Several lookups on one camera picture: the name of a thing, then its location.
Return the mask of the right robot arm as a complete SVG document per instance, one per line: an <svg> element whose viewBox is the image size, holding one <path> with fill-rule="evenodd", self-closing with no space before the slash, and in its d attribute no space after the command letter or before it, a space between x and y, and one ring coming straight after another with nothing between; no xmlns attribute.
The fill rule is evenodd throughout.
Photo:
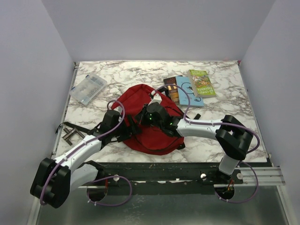
<svg viewBox="0 0 300 225"><path fill-rule="evenodd" d="M159 128L169 137L195 136L218 141L224 156L216 171L218 182L225 184L233 178L233 171L246 158L253 132L235 117L226 115L221 120L196 120L186 116L171 116L165 107L155 102L146 104L135 116L145 126Z"/></svg>

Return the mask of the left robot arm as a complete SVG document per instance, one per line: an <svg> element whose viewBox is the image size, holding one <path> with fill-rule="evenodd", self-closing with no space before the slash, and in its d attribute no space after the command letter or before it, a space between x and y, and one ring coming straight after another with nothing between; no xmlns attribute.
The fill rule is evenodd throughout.
<svg viewBox="0 0 300 225"><path fill-rule="evenodd" d="M125 113L108 110L96 127L80 130L87 135L76 146L55 159L46 157L40 162L30 194L38 198L41 205L58 208L71 191L87 183L99 185L103 182L108 189L108 178L100 166L87 163L86 159L102 150L113 138L119 141L129 138Z"/></svg>

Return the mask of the red student backpack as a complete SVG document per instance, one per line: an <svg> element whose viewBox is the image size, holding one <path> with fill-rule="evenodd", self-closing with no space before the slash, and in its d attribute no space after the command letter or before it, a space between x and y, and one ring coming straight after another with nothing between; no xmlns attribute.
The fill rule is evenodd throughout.
<svg viewBox="0 0 300 225"><path fill-rule="evenodd" d="M146 84L138 84L130 87L122 94L117 102L113 103L110 110L125 113L125 123L129 128L127 115L131 115L135 120L135 116L142 110L143 106L149 104L151 101L150 94L154 89ZM184 112L169 98L167 88L160 88L157 92L162 98L161 105L165 107L171 116L183 117ZM70 122L65 122L65 125L71 128L84 128ZM123 143L129 148L151 155L166 155L174 150L181 150L185 148L183 137L169 137L165 135L159 128L153 126L139 125L141 133L132 135Z"/></svg>

